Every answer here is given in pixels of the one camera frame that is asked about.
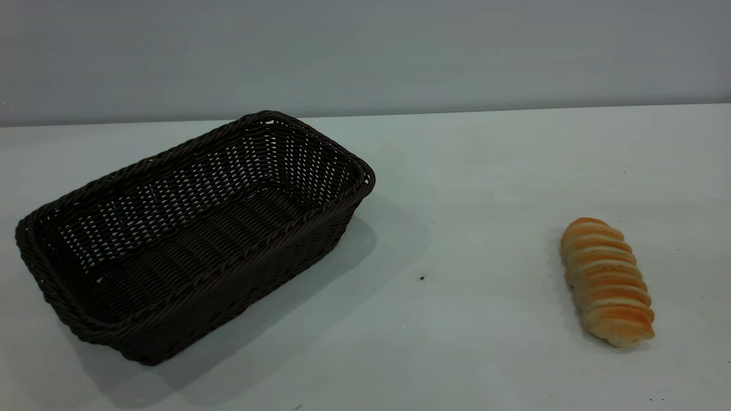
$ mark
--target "white table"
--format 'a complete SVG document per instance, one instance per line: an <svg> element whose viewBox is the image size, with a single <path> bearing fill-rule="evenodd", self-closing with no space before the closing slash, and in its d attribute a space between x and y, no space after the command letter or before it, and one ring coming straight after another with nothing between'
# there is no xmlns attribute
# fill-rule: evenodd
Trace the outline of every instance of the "white table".
<svg viewBox="0 0 731 411"><path fill-rule="evenodd" d="M222 122L0 129L0 409L731 409L731 105L307 122L374 192L322 262L154 368L79 342L13 230ZM579 326L557 251L579 216L635 249L657 314L639 349Z"/></svg>

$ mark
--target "dark brown wicker basket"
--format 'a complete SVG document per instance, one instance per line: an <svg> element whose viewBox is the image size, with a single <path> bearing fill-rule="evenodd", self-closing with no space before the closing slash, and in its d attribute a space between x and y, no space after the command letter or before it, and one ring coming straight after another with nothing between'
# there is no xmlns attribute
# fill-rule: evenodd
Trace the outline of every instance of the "dark brown wicker basket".
<svg viewBox="0 0 731 411"><path fill-rule="evenodd" d="M79 339L155 365L320 260L374 183L363 160L267 111L92 181L15 237Z"/></svg>

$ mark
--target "bread roll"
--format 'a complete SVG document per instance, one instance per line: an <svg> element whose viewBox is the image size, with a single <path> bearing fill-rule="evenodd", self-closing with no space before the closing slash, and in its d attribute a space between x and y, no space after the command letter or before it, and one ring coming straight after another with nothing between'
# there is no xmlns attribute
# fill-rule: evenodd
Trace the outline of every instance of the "bread roll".
<svg viewBox="0 0 731 411"><path fill-rule="evenodd" d="M652 300L621 231L602 220L580 218L561 237L561 258L589 333L615 347L655 337Z"/></svg>

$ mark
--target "golden crust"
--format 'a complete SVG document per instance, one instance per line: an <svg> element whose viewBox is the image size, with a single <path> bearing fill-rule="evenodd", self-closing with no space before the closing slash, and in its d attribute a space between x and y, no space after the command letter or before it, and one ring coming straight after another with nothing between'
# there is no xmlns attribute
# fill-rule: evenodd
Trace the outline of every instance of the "golden crust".
<svg viewBox="0 0 731 411"><path fill-rule="evenodd" d="M561 258L589 333L616 347L655 337L647 285L619 230L602 220L577 219L561 237Z"/></svg>

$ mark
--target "basket rim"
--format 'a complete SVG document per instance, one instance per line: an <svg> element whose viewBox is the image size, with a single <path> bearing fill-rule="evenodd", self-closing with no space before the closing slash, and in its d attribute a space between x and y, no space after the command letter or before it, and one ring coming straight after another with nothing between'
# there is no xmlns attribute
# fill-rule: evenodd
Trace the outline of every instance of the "basket rim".
<svg viewBox="0 0 731 411"><path fill-rule="evenodd" d="M41 218L45 218L49 212L52 212L60 205L85 202L90 202L91 204L97 203L99 198L96 197L95 200L94 195L104 192L107 188L119 181L134 178L140 174L154 172L154 169L164 167L171 161L179 160L181 157L194 159L194 155L191 154L197 148L205 146L217 137L253 123L258 124L262 121L270 120L283 121L289 127L299 128L304 132L313 134L316 138L332 146L333 149L349 157L352 164L356 166L354 174L360 174L363 177L359 178L356 184L344 190L337 198L318 208L307 211L285 226L273 230L272 233L256 244L222 261L216 267L204 271L185 286L178 288L165 298L154 301L119 321L111 323L103 322L86 314L68 287L62 281L59 281L62 278L62 274L53 268L47 256L40 248L38 243L39 238L35 233L38 221ZM236 121L217 127L199 137L187 140L159 154L141 159L132 165L97 178L81 188L61 196L57 200L42 205L18 223L15 231L15 239L20 249L21 258L35 278L36 283L44 294L45 300L54 308L61 321L66 323L79 337L86 337L101 344L109 344L130 334L149 329L169 314L170 309L166 308L171 304L174 304L178 308L187 306L192 301L195 301L196 297L215 290L221 281L224 281L226 278L229 278L229 275L232 275L233 268L245 270L246 267L266 257L272 251L277 250L279 247L290 241L294 241L296 238L312 230L320 222L343 212L355 203L359 203L373 190L375 181L376 178L373 169L361 158L355 156L335 141L294 117L278 111L265 110L248 114ZM32 261L34 258L33 254L38 256L38 261Z"/></svg>

